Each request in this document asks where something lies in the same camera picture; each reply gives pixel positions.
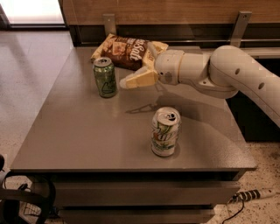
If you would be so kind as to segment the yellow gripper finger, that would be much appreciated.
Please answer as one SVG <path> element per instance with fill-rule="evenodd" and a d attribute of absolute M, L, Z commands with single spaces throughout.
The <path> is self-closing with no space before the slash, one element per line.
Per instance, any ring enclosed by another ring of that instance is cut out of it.
<path fill-rule="evenodd" d="M 154 85 L 157 81 L 158 73 L 147 66 L 143 66 L 121 79 L 120 87 L 125 89 L 148 87 Z"/>
<path fill-rule="evenodd" d="M 168 45 L 158 41 L 149 41 L 147 44 L 147 51 L 144 55 L 144 64 L 146 66 L 153 66 L 155 59 L 160 53 L 163 53 L 168 48 Z"/>

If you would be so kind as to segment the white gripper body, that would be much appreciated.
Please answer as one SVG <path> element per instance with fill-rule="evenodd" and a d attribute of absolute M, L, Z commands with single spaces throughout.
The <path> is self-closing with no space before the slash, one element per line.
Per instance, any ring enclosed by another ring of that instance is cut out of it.
<path fill-rule="evenodd" d="M 157 56 L 155 69 L 162 83 L 168 85 L 179 84 L 179 67 L 184 54 L 181 50 L 167 50 Z"/>

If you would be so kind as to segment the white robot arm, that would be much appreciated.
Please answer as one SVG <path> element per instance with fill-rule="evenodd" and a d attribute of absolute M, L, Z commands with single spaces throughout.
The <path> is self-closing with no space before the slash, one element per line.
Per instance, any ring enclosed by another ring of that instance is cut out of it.
<path fill-rule="evenodd" d="M 228 99 L 245 94 L 280 127 L 280 77 L 259 64 L 246 52 L 224 45 L 210 54 L 167 50 L 157 53 L 153 67 L 143 66 L 120 80 L 121 88 L 186 84 L 204 95 Z"/>

